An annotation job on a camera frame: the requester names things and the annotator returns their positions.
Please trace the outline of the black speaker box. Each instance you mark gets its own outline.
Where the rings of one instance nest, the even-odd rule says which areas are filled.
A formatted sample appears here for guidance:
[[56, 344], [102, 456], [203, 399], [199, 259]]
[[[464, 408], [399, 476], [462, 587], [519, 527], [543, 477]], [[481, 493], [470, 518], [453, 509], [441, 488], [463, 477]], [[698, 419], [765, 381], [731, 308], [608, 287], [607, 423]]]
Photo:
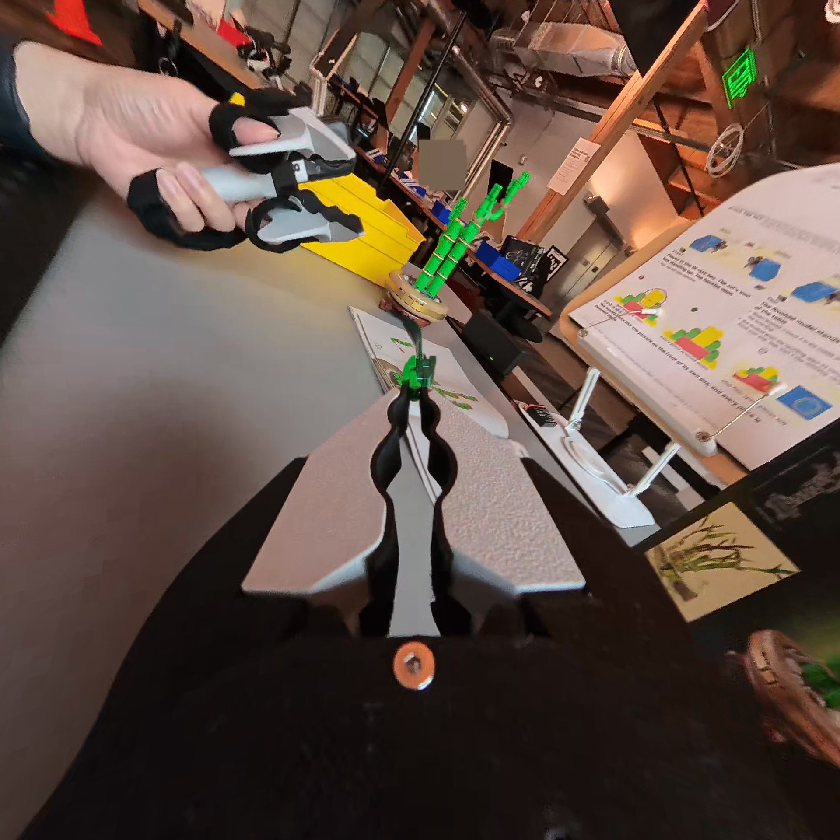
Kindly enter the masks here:
[[526, 359], [529, 345], [510, 334], [486, 310], [471, 314], [460, 338], [477, 360], [497, 378], [510, 375]]

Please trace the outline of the long wooden work table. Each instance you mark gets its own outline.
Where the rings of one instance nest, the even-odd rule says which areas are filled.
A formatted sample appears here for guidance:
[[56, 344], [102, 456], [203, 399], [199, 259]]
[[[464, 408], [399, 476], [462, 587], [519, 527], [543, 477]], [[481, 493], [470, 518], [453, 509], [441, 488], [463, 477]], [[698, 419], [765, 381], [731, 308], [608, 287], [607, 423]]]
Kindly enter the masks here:
[[182, 2], [138, 1], [139, 12], [200, 54], [227, 77], [247, 89], [270, 88], [267, 79], [248, 68], [236, 48], [219, 35], [201, 16], [195, 16]]

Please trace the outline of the green lego bamboo model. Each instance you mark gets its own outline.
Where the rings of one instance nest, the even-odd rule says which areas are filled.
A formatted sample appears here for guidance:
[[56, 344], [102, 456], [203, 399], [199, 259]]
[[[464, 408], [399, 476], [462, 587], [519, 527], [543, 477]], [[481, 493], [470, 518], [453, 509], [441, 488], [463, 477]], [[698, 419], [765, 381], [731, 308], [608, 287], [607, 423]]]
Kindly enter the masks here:
[[501, 184], [493, 184], [468, 222], [461, 217], [467, 200], [460, 198], [418, 276], [411, 277], [404, 270], [395, 270], [388, 276], [380, 308], [393, 312], [404, 321], [413, 321], [420, 328], [445, 320], [448, 309], [440, 299], [440, 290], [466, 255], [483, 224], [503, 215], [529, 179], [530, 173], [523, 171], [508, 184], [506, 190]]

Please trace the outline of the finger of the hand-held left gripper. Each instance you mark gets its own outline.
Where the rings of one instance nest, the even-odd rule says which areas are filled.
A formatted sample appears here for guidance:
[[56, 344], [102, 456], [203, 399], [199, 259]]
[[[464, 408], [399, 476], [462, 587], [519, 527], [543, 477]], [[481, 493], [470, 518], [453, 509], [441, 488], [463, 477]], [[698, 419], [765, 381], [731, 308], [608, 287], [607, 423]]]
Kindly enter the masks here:
[[253, 245], [284, 254], [305, 244], [346, 243], [364, 236], [361, 219], [324, 204], [314, 192], [289, 192], [253, 207]]
[[347, 125], [321, 121], [309, 108], [279, 117], [279, 143], [297, 179], [337, 179], [354, 172], [356, 153]]

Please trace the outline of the white document stand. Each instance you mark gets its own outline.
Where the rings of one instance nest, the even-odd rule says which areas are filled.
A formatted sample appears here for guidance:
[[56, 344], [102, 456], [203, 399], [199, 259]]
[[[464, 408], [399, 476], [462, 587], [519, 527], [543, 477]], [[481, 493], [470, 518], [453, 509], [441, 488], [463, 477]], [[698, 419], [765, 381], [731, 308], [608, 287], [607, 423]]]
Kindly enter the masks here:
[[650, 459], [644, 459], [644, 473], [637, 481], [625, 482], [609, 466], [604, 455], [583, 436], [581, 425], [585, 410], [599, 377], [598, 369], [588, 369], [569, 418], [548, 408], [563, 421], [558, 427], [537, 427], [524, 412], [525, 406], [531, 403], [515, 402], [514, 405], [593, 508], [618, 529], [645, 528], [655, 524], [654, 515], [641, 496], [653, 486], [658, 476], [665, 477], [684, 508], [691, 509], [703, 501], [699, 484], [690, 484], [690, 480], [699, 480], [701, 476], [678, 456], [679, 446], [674, 441], [666, 439], [660, 455], [652, 452]]

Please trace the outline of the person's left forearm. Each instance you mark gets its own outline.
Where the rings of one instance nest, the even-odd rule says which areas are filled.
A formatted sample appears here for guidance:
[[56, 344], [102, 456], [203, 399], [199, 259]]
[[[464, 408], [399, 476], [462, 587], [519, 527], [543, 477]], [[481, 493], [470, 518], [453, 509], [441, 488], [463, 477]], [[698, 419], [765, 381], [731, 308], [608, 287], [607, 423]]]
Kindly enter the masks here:
[[28, 115], [18, 96], [14, 56], [19, 38], [1, 34], [1, 146], [15, 154], [45, 160], [46, 152], [30, 130]]

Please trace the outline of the lego instruction booklet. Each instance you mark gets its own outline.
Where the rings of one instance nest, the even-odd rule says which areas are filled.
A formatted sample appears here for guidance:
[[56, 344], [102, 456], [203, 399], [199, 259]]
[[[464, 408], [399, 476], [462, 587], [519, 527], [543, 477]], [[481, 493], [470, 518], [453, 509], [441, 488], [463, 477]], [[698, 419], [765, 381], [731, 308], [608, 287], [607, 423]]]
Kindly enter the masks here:
[[[383, 391], [398, 392], [406, 363], [414, 357], [414, 347], [408, 332], [404, 327], [357, 308], [350, 308], [350, 314], [381, 380]], [[508, 424], [503, 415], [468, 378], [453, 352], [427, 341], [423, 342], [423, 351], [436, 360], [430, 395], [437, 400], [450, 402], [487, 432], [499, 438], [507, 438]], [[420, 409], [416, 402], [410, 407], [405, 438], [426, 492], [430, 500], [435, 501], [440, 494], [440, 486], [427, 468], [428, 441], [422, 431]]]

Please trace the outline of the yellow storage bin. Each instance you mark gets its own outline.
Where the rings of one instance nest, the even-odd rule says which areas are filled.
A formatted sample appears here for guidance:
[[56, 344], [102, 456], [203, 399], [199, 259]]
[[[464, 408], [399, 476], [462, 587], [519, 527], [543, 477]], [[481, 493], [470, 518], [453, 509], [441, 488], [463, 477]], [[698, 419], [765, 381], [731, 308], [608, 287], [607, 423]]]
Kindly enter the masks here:
[[362, 237], [346, 243], [312, 243], [303, 248], [378, 287], [384, 287], [391, 272], [402, 269], [425, 242], [392, 201], [378, 198], [357, 175], [305, 182], [301, 189], [315, 193], [324, 205], [358, 216], [364, 228]]

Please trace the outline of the green exit sign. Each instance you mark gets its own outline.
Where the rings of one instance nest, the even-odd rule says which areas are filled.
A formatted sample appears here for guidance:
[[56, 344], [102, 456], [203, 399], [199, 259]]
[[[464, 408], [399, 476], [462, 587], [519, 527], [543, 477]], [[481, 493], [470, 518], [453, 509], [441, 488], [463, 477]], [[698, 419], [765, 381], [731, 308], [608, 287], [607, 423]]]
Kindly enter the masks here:
[[751, 46], [747, 45], [721, 74], [722, 89], [729, 110], [733, 110], [735, 102], [747, 95], [757, 79], [755, 54]]

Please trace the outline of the person's left hand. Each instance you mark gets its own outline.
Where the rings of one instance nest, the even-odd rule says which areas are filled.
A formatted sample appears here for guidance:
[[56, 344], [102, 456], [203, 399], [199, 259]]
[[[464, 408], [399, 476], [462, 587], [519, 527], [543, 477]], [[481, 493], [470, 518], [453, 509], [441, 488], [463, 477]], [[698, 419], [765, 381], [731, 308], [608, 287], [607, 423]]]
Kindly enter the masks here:
[[216, 104], [185, 80], [105, 66], [32, 41], [14, 56], [17, 93], [46, 160], [96, 172], [122, 199], [161, 170], [165, 201], [187, 232], [245, 228], [256, 203], [225, 204], [200, 175], [228, 158], [211, 139]]

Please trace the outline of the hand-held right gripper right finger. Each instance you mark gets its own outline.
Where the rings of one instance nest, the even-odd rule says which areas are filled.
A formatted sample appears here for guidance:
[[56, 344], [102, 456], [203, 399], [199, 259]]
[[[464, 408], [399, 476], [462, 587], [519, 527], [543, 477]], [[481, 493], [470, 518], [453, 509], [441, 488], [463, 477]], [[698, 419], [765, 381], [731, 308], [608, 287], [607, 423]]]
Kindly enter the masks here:
[[423, 393], [419, 411], [439, 489], [431, 543], [437, 628], [471, 629], [525, 595], [582, 592], [585, 578], [533, 483], [528, 455], [436, 392]]

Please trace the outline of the white illustrated task sheet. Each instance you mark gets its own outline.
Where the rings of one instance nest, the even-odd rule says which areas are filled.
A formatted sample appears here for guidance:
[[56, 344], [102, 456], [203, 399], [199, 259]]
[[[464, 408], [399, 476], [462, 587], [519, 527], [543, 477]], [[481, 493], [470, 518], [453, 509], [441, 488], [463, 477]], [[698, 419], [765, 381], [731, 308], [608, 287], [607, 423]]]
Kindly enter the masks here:
[[570, 314], [697, 453], [756, 469], [838, 419], [839, 164], [764, 178]]

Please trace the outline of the black hanging panel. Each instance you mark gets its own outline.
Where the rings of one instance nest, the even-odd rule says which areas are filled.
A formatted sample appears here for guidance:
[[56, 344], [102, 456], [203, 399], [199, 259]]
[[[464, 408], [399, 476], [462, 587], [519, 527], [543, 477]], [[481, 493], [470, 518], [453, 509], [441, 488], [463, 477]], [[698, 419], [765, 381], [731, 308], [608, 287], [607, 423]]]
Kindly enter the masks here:
[[641, 76], [651, 70], [697, 5], [707, 11], [707, 2], [702, 1], [611, 1], [609, 5]]

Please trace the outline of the white paper notice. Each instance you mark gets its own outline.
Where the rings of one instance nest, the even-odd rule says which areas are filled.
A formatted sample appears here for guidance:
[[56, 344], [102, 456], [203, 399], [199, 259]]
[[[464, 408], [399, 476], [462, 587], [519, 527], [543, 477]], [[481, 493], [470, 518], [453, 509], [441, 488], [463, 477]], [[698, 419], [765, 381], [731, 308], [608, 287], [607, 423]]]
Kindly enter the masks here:
[[580, 137], [552, 175], [548, 189], [559, 195], [565, 195], [584, 172], [593, 154], [599, 149], [600, 144]]

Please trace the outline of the black lego set box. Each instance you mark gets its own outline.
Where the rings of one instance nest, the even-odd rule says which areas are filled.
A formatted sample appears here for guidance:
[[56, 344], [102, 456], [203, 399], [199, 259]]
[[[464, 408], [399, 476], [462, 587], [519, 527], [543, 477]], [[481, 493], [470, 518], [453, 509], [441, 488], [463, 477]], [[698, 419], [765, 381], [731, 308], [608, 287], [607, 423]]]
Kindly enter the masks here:
[[839, 838], [838, 421], [637, 546], [738, 686], [783, 791]]

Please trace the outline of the silver ventilation duct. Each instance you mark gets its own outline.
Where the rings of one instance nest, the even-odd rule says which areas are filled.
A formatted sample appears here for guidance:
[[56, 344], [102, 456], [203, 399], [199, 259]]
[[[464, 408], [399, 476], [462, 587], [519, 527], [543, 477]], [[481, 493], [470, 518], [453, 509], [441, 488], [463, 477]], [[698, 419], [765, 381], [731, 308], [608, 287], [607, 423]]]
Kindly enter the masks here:
[[590, 24], [541, 22], [518, 33], [500, 28], [491, 35], [489, 49], [499, 67], [517, 62], [571, 77], [624, 79], [637, 71], [624, 37]]

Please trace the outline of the black product box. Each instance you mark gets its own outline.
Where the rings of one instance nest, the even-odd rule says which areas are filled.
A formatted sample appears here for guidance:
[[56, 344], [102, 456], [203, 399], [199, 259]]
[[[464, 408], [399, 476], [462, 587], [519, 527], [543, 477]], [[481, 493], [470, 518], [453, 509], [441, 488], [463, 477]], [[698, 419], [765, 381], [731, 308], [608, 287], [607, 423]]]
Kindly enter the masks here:
[[545, 248], [509, 235], [502, 244], [501, 255], [519, 270], [518, 275], [509, 281], [537, 298], [550, 267], [549, 261], [544, 258]]

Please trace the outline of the orange traffic cone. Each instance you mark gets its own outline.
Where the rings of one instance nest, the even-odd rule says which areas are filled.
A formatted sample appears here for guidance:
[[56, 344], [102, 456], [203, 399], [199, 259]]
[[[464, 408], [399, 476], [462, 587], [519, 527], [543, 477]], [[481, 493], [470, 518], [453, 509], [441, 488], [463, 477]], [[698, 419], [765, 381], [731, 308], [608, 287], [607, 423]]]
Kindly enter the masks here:
[[84, 1], [54, 1], [52, 11], [46, 12], [50, 23], [63, 34], [93, 46], [102, 46], [93, 31]]

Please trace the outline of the bright green lego stem piece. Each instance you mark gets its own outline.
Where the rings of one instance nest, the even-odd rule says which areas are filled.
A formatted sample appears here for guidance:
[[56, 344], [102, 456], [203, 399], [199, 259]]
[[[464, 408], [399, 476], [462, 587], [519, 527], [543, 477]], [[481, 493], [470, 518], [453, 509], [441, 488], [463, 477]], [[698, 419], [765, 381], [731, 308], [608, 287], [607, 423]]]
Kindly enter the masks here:
[[412, 402], [418, 402], [434, 385], [436, 361], [434, 355], [412, 355], [400, 373], [401, 394]]

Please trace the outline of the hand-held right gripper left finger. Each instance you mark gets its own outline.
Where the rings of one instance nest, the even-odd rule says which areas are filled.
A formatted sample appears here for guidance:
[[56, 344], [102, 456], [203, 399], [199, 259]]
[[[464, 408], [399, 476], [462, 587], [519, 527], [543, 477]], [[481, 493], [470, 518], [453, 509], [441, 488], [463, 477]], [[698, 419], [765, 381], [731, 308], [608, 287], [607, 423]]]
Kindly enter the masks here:
[[350, 627], [389, 627], [399, 547], [389, 487], [402, 467], [403, 404], [381, 397], [301, 468], [241, 589], [332, 606]]

